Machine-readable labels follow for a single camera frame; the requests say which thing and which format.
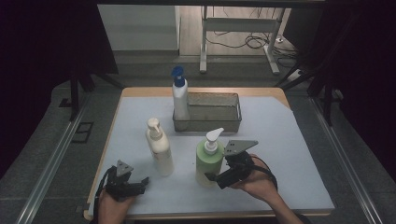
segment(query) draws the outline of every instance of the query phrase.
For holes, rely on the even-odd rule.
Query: soap dispenser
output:
[[[174,83],[172,85],[172,93],[175,108],[175,120],[190,120],[189,113],[189,84],[186,78],[183,77],[183,67],[176,66],[172,70],[172,77]]]
[[[224,145],[218,141],[223,128],[213,130],[206,134],[206,139],[197,146],[195,179],[204,187],[212,187],[215,181],[210,181],[205,173],[218,175],[224,155]]]
[[[158,119],[152,118],[148,120],[146,138],[158,172],[163,176],[172,174],[174,164],[169,140]]]

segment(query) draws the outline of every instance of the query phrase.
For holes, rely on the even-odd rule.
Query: pump head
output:
[[[151,137],[159,137],[162,132],[160,130],[160,121],[158,119],[152,118],[148,120],[148,128],[150,130],[149,134]]]
[[[212,155],[216,153],[216,150],[218,149],[217,140],[223,131],[223,128],[219,128],[206,134],[205,152],[207,154]]]
[[[186,80],[183,77],[184,69],[182,66],[176,66],[172,70],[172,77],[174,77],[174,83],[176,87],[183,87],[186,84]]]

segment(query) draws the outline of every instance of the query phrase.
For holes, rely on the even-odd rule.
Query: gray floor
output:
[[[281,74],[273,76],[262,52],[235,54],[223,51],[208,57],[207,74],[199,73],[199,58],[156,53],[131,54],[116,52],[120,74],[111,75],[129,87],[170,86],[171,69],[183,65],[186,78],[192,87],[272,87],[288,71],[280,66]],[[292,60],[285,63],[292,65]],[[44,190],[44,199],[33,213],[33,223],[88,223],[82,217],[91,190],[92,181],[105,146],[121,90],[102,79],[92,76],[96,85],[93,92],[81,92],[86,110],[81,122],[93,122],[92,134],[86,144],[70,143],[66,146],[63,159],[54,177]],[[364,214],[364,204],[336,156],[332,141],[321,123],[313,100],[306,96],[309,81],[286,92],[290,107],[299,124],[304,139],[311,151],[323,182],[332,197],[336,209],[327,217],[309,217],[313,223],[370,223]],[[0,222],[14,223],[29,202],[29,197],[38,178],[59,145],[64,131],[70,126],[70,108],[59,107],[63,98],[69,98],[68,83],[53,90],[52,102],[45,117],[15,160],[6,175],[0,180]],[[332,130],[336,133],[350,163],[353,165],[362,185],[368,192],[382,223],[396,223],[396,185],[360,137],[356,134],[337,103],[332,106]],[[73,139],[80,139],[78,134]],[[199,221],[172,221],[171,223],[198,223]],[[247,223],[247,220],[208,220],[200,223]],[[249,220],[262,223],[261,219]]]

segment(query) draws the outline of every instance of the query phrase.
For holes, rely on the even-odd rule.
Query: wall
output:
[[[177,50],[179,7],[98,5],[113,50]]]

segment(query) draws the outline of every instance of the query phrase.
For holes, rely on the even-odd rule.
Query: cream bottle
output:
[[[206,134],[206,139],[201,141],[196,151],[195,179],[204,187],[212,187],[215,181],[210,181],[205,173],[218,175],[224,155],[224,145],[218,141],[218,137],[224,131],[223,128],[213,130]]]
[[[174,171],[174,164],[171,148],[158,119],[152,118],[148,120],[146,138],[158,172],[163,176],[172,174]]]

